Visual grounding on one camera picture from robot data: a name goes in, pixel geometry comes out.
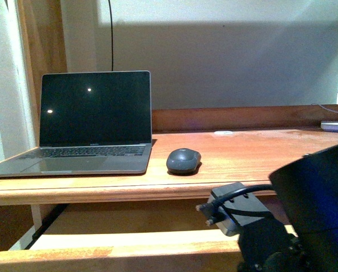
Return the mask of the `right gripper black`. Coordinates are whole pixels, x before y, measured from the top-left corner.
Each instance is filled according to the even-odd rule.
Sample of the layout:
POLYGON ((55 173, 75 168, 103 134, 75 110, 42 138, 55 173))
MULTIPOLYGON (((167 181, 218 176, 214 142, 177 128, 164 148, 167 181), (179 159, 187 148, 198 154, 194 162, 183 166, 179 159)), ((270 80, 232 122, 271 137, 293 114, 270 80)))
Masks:
POLYGON ((263 218, 240 229, 243 261, 238 271, 307 271, 307 256, 299 239, 276 219, 263 218))

